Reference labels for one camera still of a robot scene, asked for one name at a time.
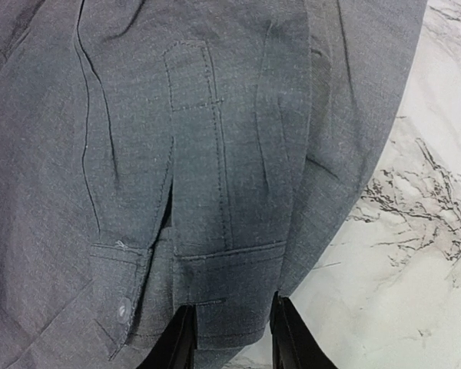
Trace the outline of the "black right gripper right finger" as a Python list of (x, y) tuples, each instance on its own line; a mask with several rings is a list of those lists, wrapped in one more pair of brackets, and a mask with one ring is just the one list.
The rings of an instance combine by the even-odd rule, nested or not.
[(276, 291), (270, 310), (274, 369), (333, 369), (291, 299)]

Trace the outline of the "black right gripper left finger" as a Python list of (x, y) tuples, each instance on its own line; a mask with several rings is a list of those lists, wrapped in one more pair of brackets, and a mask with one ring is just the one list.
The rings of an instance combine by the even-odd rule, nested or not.
[(137, 369), (192, 369), (196, 348), (196, 307), (181, 306)]

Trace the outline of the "grey long sleeve shirt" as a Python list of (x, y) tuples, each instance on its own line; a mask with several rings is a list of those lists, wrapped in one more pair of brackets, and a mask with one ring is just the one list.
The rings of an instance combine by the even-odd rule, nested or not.
[(424, 1), (0, 1), (0, 368), (259, 341), (370, 180)]

